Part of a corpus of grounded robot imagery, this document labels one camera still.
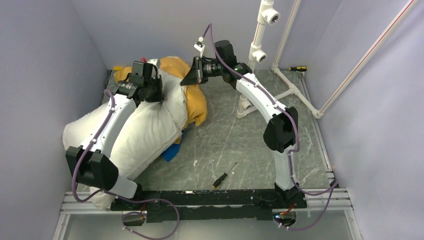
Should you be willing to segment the yellow blue pillowcase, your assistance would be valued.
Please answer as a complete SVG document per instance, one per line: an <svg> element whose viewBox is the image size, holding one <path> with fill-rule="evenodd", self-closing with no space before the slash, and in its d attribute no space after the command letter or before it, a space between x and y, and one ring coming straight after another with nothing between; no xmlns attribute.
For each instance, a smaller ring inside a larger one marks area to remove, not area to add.
<svg viewBox="0 0 424 240"><path fill-rule="evenodd" d="M139 103L114 143L114 164L148 165L159 156L170 161L180 150L188 125L200 126L206 120L207 100L199 86L180 85L189 69L177 56L160 59L164 100Z"/></svg>

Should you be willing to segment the white pillow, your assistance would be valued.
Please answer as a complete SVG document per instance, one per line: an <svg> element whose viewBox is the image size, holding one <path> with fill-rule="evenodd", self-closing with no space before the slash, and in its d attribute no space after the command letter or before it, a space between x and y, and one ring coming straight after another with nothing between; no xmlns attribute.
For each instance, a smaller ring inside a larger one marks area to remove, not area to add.
<svg viewBox="0 0 424 240"><path fill-rule="evenodd" d="M120 131L111 151L111 162L119 174L135 180L163 151L182 134L188 120L186 87L180 77L162 69L162 102L141 102ZM68 123L62 134L64 149L78 147L83 140L95 133L106 117L107 103L98 106L78 120ZM98 209L110 208L114 197L99 192L91 199Z"/></svg>

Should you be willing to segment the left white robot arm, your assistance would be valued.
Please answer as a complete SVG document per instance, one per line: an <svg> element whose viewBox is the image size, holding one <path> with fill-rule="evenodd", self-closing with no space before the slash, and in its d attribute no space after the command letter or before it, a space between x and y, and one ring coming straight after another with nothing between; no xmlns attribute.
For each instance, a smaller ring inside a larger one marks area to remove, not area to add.
<svg viewBox="0 0 424 240"><path fill-rule="evenodd" d="M95 194L105 192L123 199L131 210L143 205L142 186L123 177L110 157L123 126L139 104L164 100L159 67L157 58L134 61L124 80L104 90L109 102L98 128L79 146L70 146L66 150L72 194L77 202L87 202Z"/></svg>

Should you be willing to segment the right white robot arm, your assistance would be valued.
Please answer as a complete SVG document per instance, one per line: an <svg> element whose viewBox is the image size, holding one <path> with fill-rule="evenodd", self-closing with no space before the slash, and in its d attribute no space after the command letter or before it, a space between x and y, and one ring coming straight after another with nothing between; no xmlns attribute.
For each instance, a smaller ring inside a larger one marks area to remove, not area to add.
<svg viewBox="0 0 424 240"><path fill-rule="evenodd" d="M246 96L261 113L267 123L263 133L266 146L272 151L276 169L275 200L282 207L289 207L300 187L294 176L292 154L299 151L298 111L279 102L257 80L253 71L237 61L233 45L228 40L214 43L215 58L195 56L182 86L205 84L211 77L222 77L235 90Z"/></svg>

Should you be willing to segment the screwdriver at back right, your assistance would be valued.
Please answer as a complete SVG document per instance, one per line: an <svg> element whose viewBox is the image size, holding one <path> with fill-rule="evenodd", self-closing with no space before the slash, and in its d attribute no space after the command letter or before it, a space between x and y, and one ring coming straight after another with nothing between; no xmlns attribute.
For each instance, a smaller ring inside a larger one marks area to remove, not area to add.
<svg viewBox="0 0 424 240"><path fill-rule="evenodd" d="M292 72L306 72L308 68L306 66L289 67L289 71Z"/></svg>

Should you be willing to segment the black yellow screwdriver on table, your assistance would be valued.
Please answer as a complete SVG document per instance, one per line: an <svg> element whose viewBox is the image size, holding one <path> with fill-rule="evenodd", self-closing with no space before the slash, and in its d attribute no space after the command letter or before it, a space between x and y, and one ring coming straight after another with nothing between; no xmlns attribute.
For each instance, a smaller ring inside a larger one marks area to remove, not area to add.
<svg viewBox="0 0 424 240"><path fill-rule="evenodd" d="M218 188L222 184L222 182L228 177L228 175L232 173L232 170L235 168L235 166L237 165L237 163L238 162L236 161L229 170L225 171L221 176L219 176L214 181L214 183L212 184L212 188L213 189Z"/></svg>

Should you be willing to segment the white PVC pipe frame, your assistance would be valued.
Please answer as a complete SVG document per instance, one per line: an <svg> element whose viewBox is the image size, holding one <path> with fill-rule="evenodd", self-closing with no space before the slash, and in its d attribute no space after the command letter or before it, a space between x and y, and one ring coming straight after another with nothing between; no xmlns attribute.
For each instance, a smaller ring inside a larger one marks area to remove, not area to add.
<svg viewBox="0 0 424 240"><path fill-rule="evenodd" d="M321 124L400 118L422 88L413 78L423 26L421 0L304 0L283 49L280 66L306 66Z"/></svg>

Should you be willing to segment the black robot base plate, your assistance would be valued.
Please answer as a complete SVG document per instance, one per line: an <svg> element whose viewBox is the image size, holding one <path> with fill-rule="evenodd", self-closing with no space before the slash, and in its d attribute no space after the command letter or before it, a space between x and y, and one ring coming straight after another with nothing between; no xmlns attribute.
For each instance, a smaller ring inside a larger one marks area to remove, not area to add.
<svg viewBox="0 0 424 240"><path fill-rule="evenodd" d="M132 202L116 199L111 211L146 211L148 223L175 220L256 219L270 221L279 210L305 209L307 200L296 188L224 190L143 190Z"/></svg>

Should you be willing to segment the aluminium rail frame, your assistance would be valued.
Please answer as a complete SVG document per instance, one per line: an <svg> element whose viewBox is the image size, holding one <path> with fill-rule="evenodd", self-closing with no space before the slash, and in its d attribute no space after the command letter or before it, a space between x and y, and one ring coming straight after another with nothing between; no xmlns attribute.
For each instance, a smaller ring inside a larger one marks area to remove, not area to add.
<svg viewBox="0 0 424 240"><path fill-rule="evenodd" d="M263 140L266 122L254 112L236 118L240 94L213 78L200 87L209 114L200 126L190 124L182 134L176 156L167 161L157 157L133 181L147 191L273 189L276 178L274 156ZM232 165L237 165L218 188L214 181ZM350 211L352 205L345 189L333 193L306 195L307 208L291 209L287 214L314 213L321 210Z"/></svg>

